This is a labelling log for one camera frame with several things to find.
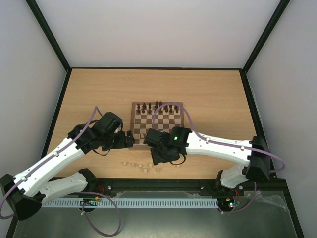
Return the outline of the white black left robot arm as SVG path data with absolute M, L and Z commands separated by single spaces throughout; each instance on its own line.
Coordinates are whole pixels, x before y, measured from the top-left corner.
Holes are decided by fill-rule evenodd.
M 112 112 L 105 113 L 99 120 L 89 119 L 75 126 L 54 150 L 30 168 L 14 176 L 1 177 L 4 200 L 13 215 L 20 221 L 26 220 L 54 199 L 72 193 L 93 192 L 97 178 L 89 169 L 80 169 L 57 180 L 52 178 L 90 151 L 131 148 L 135 143 L 132 132 L 122 129 L 122 119 Z

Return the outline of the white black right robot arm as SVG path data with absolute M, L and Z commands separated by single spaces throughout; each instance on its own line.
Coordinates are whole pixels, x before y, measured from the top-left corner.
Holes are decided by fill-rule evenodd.
M 172 163 L 186 155 L 205 155 L 234 162 L 235 166 L 221 170 L 217 175 L 216 189 L 221 194 L 227 194 L 247 181 L 269 181 L 268 146 L 258 136 L 250 141 L 238 141 L 209 137 L 189 128 L 174 127 L 170 133 L 149 129 L 143 143 L 150 146 L 154 165 Z

